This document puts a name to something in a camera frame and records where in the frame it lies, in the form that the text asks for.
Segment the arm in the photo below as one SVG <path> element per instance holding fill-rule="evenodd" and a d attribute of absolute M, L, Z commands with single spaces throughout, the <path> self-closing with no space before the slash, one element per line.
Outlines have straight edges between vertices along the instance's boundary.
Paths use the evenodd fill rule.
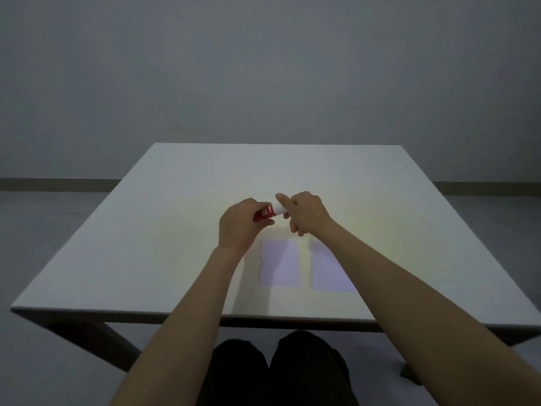
<path fill-rule="evenodd" d="M 334 222 L 319 197 L 276 198 L 292 232 L 311 233 L 333 252 L 439 404 L 541 404 L 541 375 L 453 302 Z"/>
<path fill-rule="evenodd" d="M 111 406 L 194 405 L 210 363 L 233 273 L 257 234 L 274 224 L 253 222 L 267 206 L 249 198 L 220 219 L 218 247 L 120 385 Z"/>

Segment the white tabletop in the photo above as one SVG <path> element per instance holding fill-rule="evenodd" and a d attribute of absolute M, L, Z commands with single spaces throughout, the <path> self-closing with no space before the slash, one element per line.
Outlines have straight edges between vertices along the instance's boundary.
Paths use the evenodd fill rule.
<path fill-rule="evenodd" d="M 155 144 L 14 302 L 14 307 L 168 314 L 244 198 L 321 196 L 331 216 L 486 324 L 541 314 L 400 146 Z M 224 314 L 374 320 L 352 292 L 311 288 L 308 243 L 287 222 L 241 261 Z M 259 286 L 262 239 L 299 244 L 301 287 Z"/>

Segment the person's left hand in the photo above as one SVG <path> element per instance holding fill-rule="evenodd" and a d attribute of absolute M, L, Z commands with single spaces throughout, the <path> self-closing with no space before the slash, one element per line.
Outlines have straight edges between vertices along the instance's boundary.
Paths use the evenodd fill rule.
<path fill-rule="evenodd" d="M 269 218 L 259 222 L 253 220 L 257 211 L 270 204 L 270 202 L 257 202 L 253 198 L 247 198 L 227 208 L 220 218 L 218 247 L 240 254 L 242 257 L 261 230 L 274 224 L 274 221 Z"/>

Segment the person's left arm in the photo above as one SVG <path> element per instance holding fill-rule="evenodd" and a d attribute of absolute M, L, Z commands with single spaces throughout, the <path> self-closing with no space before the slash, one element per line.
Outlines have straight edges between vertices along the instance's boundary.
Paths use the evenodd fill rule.
<path fill-rule="evenodd" d="M 111 406 L 194 405 L 210 363 L 235 268 L 272 219 L 253 222 L 268 202 L 235 204 L 220 219 L 218 246 L 130 369 Z"/>

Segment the brown baseboard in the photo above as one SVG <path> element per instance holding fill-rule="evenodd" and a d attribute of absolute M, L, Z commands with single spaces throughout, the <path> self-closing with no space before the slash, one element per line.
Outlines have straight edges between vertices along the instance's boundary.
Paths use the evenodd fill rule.
<path fill-rule="evenodd" d="M 0 178 L 0 191 L 111 192 L 120 179 Z"/>
<path fill-rule="evenodd" d="M 111 192 L 120 179 L 100 178 L 0 178 L 0 191 Z M 541 197 L 541 182 L 435 181 L 443 195 L 492 197 Z"/>

